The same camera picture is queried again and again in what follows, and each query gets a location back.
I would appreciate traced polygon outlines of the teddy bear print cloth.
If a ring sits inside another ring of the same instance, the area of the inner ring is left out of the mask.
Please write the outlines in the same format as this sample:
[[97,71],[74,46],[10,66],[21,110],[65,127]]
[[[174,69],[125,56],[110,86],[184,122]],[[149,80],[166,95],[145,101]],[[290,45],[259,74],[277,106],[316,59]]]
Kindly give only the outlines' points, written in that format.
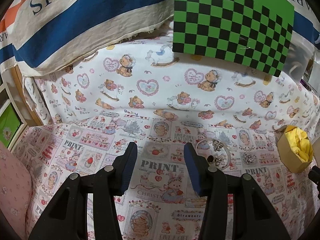
[[100,49],[61,70],[23,79],[44,124],[108,112],[168,121],[276,131],[293,125],[319,137],[319,97],[282,73],[172,51],[172,22]]

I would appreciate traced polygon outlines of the translucent plastic cup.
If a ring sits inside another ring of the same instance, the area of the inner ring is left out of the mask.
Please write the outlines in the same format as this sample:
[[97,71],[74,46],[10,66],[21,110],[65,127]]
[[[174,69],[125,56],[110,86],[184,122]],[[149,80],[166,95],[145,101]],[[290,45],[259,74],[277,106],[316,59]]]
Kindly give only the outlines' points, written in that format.
[[284,63],[283,72],[295,83],[299,83],[313,59],[316,47],[306,38],[295,31],[292,33],[288,54]]

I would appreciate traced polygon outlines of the wooden shelf unit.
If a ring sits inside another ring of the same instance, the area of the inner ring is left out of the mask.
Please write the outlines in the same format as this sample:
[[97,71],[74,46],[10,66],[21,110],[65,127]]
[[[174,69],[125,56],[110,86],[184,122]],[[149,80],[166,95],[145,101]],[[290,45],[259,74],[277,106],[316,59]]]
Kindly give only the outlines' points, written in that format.
[[21,84],[15,69],[1,73],[1,143],[9,150],[27,128],[22,111],[25,105],[19,93]]

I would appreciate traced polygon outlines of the black stone earring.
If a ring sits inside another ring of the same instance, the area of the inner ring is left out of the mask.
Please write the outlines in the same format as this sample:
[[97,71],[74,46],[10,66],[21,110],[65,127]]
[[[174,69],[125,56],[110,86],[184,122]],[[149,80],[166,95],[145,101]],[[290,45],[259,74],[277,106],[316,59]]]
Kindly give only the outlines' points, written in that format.
[[208,163],[213,163],[214,162],[214,156],[210,155],[207,158]]

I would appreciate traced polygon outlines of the box with yellow cloth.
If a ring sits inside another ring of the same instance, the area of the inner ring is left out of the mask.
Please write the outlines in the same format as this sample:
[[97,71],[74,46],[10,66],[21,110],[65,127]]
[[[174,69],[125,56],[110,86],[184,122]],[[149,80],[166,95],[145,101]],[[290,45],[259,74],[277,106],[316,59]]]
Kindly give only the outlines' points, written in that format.
[[306,133],[299,127],[286,125],[277,142],[281,162],[291,173],[303,172],[313,161],[313,147]]

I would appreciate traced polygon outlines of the striped Paris blanket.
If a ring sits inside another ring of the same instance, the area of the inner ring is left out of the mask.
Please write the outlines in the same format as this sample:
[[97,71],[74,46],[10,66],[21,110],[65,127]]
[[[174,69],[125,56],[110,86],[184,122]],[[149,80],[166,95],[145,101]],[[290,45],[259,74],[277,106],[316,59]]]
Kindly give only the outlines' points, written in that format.
[[[319,29],[295,10],[293,31],[319,46]],[[100,48],[174,19],[174,0],[16,0],[1,20],[1,71],[44,76]]]

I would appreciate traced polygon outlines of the silver charm cluster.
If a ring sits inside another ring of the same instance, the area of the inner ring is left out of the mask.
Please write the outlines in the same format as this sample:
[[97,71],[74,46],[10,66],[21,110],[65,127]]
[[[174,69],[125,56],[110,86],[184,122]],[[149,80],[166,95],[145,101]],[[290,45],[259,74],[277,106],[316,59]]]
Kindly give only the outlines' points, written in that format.
[[213,149],[215,152],[221,151],[221,149],[224,148],[224,144],[221,141],[216,140],[216,139],[213,140],[212,145],[213,145]]

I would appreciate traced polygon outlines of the pink floral pillow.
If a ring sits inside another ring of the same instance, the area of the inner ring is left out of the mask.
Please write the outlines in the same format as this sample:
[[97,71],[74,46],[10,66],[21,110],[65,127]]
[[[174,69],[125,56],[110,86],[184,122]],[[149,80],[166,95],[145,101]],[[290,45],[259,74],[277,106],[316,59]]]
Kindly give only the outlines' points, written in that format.
[[1,211],[21,239],[26,239],[25,217],[30,203],[31,176],[1,144]]

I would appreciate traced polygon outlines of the green black checkered tissue box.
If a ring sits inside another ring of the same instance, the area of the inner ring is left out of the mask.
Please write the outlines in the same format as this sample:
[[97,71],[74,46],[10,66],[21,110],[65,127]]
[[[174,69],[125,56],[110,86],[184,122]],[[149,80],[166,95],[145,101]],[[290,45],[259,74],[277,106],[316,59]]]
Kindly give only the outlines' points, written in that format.
[[287,0],[174,0],[172,49],[279,76],[294,14]]

